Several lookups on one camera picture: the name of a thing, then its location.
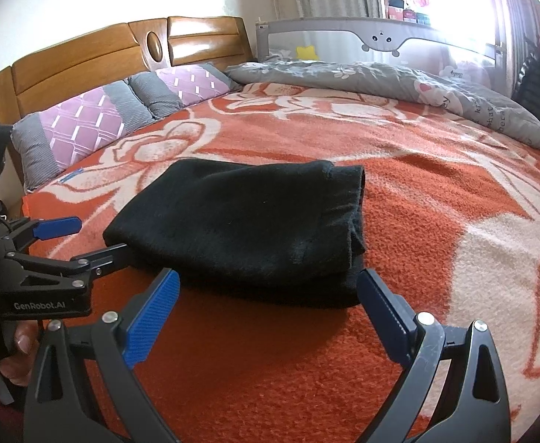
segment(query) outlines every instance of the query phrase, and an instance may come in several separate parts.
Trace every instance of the human hand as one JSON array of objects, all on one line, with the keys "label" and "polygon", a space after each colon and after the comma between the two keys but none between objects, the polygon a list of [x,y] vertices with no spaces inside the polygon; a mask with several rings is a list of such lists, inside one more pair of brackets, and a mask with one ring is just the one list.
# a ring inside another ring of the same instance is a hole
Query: human hand
[{"label": "human hand", "polygon": [[0,372],[12,383],[28,386],[39,346],[38,324],[35,321],[18,322],[14,343],[17,352],[0,361]]}]

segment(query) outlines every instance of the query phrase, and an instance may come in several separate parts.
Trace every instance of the pillow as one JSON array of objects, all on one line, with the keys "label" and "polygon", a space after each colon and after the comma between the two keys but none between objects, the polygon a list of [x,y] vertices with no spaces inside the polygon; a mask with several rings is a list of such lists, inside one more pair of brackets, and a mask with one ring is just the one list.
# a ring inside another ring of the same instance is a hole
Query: pillow
[{"label": "pillow", "polygon": [[124,81],[86,91],[14,125],[24,188],[32,191],[125,134],[158,119]]},{"label": "pillow", "polygon": [[12,131],[24,188],[33,191],[125,134],[239,88],[208,63],[182,65],[142,71],[31,113]]},{"label": "pillow", "polygon": [[186,106],[241,89],[239,84],[209,63],[162,68],[155,74]]}]

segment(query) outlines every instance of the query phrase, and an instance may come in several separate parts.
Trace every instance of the fingernail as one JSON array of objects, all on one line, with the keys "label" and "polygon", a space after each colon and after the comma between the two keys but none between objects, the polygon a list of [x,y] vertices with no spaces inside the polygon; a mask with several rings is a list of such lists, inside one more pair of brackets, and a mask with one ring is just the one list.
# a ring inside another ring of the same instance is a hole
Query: fingernail
[{"label": "fingernail", "polygon": [[30,349],[32,348],[32,340],[30,340],[30,337],[26,335],[20,336],[18,338],[18,348],[22,353],[25,353],[26,355],[29,354]]},{"label": "fingernail", "polygon": [[12,383],[15,384],[15,386],[28,386],[28,383],[30,382],[28,378],[12,378]]}]

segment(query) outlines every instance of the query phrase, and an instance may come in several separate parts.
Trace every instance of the metal screw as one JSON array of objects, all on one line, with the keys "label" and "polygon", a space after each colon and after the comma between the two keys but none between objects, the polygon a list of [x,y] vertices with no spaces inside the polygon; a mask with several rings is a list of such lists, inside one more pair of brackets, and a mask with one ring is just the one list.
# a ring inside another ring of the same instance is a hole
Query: metal screw
[{"label": "metal screw", "polygon": [[433,325],[435,318],[434,315],[432,315],[431,313],[428,313],[427,311],[422,311],[421,313],[417,314],[417,320],[422,325]]},{"label": "metal screw", "polygon": [[485,323],[484,321],[481,321],[480,319],[476,319],[473,323],[473,326],[475,327],[475,329],[477,331],[487,331],[487,323]]},{"label": "metal screw", "polygon": [[62,322],[61,320],[59,319],[52,319],[48,325],[47,325],[47,330],[48,331],[56,331],[56,330],[60,330],[62,327]]},{"label": "metal screw", "polygon": [[114,323],[114,321],[116,321],[117,319],[118,313],[116,313],[115,311],[106,311],[106,313],[102,315],[102,321],[104,323]]}]

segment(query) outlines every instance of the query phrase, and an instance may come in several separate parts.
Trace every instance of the gray bed rail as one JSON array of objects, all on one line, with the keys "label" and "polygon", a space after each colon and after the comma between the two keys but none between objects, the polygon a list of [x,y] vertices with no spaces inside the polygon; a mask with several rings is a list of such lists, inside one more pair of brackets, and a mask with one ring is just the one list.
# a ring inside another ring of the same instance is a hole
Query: gray bed rail
[{"label": "gray bed rail", "polygon": [[270,56],[269,36],[290,32],[337,31],[355,34],[362,41],[362,50],[391,52],[399,55],[399,48],[410,39],[427,40],[462,48],[495,61],[493,90],[505,94],[505,49],[475,40],[452,38],[443,32],[418,23],[384,18],[296,18],[294,20],[260,21],[256,25],[257,58],[260,62]]}]

